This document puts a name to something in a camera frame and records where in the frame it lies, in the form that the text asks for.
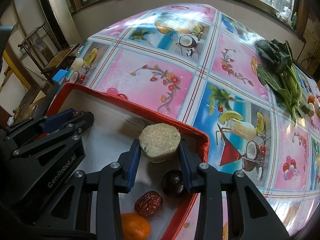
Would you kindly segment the dark wooden chair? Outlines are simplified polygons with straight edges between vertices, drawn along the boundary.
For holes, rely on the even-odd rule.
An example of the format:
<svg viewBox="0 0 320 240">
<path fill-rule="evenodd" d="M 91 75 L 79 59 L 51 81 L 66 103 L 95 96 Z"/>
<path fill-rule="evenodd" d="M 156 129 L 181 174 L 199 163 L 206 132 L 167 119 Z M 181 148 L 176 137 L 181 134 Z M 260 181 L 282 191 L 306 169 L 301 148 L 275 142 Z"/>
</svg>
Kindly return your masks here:
<svg viewBox="0 0 320 240">
<path fill-rule="evenodd" d="M 57 49 L 56 53 L 52 52 L 43 37 L 40 36 L 39 32 L 46 33 L 47 37 L 53 42 Z M 40 73 L 49 83 L 53 83 L 53 76 L 59 70 L 66 70 L 71 66 L 76 58 L 73 53 L 79 45 L 80 43 L 60 46 L 46 27 L 46 22 L 43 22 L 41 25 L 34 28 L 24 40 L 18 44 L 18 47 L 25 50 L 27 55 L 40 70 Z"/>
</svg>

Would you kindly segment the blue sponge block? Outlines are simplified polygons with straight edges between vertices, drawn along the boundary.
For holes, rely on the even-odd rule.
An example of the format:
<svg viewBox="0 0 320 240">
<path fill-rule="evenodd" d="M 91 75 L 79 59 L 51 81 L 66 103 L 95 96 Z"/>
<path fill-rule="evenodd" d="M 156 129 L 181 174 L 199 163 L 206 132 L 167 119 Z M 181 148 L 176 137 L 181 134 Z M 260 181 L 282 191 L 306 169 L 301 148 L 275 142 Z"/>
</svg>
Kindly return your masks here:
<svg viewBox="0 0 320 240">
<path fill-rule="evenodd" d="M 52 80 L 55 82 L 55 83 L 61 83 L 64 78 L 66 77 L 67 75 L 67 71 L 66 70 L 63 70 L 63 69 L 60 69 L 53 77 L 52 77 Z"/>
</svg>

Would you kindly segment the dark purple plum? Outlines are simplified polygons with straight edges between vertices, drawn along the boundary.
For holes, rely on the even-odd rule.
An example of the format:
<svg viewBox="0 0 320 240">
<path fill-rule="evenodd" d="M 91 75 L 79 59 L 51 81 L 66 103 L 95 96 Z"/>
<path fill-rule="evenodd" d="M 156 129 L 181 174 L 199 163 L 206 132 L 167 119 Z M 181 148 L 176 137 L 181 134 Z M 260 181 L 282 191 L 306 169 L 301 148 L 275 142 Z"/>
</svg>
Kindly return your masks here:
<svg viewBox="0 0 320 240">
<path fill-rule="evenodd" d="M 162 178 L 162 189 L 168 197 L 182 197 L 188 193 L 181 170 L 168 171 Z"/>
</svg>

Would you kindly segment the red rimmed white tray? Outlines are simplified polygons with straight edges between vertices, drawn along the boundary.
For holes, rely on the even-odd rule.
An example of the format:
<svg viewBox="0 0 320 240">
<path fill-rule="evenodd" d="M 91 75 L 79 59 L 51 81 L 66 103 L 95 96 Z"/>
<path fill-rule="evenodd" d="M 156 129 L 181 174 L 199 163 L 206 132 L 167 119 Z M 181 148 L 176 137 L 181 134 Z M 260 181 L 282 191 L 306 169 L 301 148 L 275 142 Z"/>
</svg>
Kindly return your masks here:
<svg viewBox="0 0 320 240">
<path fill-rule="evenodd" d="M 55 96 L 47 114 L 52 116 L 69 108 L 92 112 L 94 115 L 93 126 L 81 135 L 86 156 L 77 168 L 85 173 L 100 171 L 104 166 L 117 161 L 121 153 L 130 149 L 142 130 L 155 123 L 176 127 L 187 148 L 197 153 L 202 161 L 208 160 L 209 138 L 205 133 L 118 96 L 76 83 L 67 83 Z M 197 194 L 189 193 L 178 199 L 168 197 L 162 191 L 163 176 L 168 171 L 179 168 L 178 157 L 153 164 L 143 155 L 131 192 L 119 194 L 122 213 L 134 212 L 136 200 L 148 191 L 156 191 L 161 195 L 163 204 L 148 217 L 151 225 L 150 239 L 177 239 L 196 203 Z"/>
</svg>

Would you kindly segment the colourful fruit print tablecloth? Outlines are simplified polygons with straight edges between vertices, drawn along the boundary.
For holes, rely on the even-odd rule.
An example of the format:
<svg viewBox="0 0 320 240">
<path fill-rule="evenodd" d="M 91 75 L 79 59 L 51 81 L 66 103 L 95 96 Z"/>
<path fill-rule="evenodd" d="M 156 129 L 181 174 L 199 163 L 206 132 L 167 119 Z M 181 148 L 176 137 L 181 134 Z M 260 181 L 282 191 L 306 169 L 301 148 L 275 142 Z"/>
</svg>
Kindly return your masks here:
<svg viewBox="0 0 320 240">
<path fill-rule="evenodd" d="M 210 138 L 208 161 L 244 171 L 291 235 L 319 206 L 319 90 L 297 69 L 310 114 L 292 120 L 263 80 L 260 36 L 206 4 L 173 4 L 123 19 L 91 35 L 66 81 L 119 96 L 196 127 Z"/>
</svg>

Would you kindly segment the white plastic bag on sill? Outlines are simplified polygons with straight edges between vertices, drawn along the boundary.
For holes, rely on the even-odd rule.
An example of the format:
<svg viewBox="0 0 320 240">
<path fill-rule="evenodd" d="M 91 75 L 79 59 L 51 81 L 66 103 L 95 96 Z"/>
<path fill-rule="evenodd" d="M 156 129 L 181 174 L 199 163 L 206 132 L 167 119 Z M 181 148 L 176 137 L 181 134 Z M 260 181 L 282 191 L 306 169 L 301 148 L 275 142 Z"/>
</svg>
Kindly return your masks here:
<svg viewBox="0 0 320 240">
<path fill-rule="evenodd" d="M 278 19 L 280 19 L 281 21 L 283 21 L 285 24 L 287 24 L 288 26 L 292 25 L 292 21 L 291 21 L 291 9 L 288 8 L 287 6 L 283 7 L 283 11 L 282 12 L 276 12 L 276 17 Z"/>
</svg>

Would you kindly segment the large sugarcane chunk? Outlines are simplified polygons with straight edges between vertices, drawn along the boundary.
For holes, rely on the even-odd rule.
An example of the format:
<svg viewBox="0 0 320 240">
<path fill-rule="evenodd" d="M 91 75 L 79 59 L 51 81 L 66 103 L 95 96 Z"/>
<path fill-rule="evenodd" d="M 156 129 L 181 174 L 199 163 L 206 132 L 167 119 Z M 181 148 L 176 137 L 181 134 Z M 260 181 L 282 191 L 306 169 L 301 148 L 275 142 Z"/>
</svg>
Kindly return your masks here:
<svg viewBox="0 0 320 240">
<path fill-rule="evenodd" d="M 156 164 L 171 159 L 180 141 L 181 134 L 178 129 L 165 123 L 146 126 L 139 136 L 143 154 Z"/>
</svg>

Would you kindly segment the green leafy vegetable bunch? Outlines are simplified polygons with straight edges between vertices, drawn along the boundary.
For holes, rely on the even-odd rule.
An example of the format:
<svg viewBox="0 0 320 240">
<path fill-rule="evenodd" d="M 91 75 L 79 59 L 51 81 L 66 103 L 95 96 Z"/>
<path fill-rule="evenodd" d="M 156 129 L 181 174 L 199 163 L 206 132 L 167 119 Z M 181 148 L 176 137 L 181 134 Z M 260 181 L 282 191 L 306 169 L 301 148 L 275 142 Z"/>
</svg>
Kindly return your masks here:
<svg viewBox="0 0 320 240">
<path fill-rule="evenodd" d="M 314 110 L 302 99 L 303 92 L 289 43 L 262 39 L 255 43 L 255 47 L 262 60 L 257 68 L 260 83 L 273 90 L 280 106 L 291 115 L 293 122 L 297 121 L 297 117 L 311 116 Z"/>
</svg>

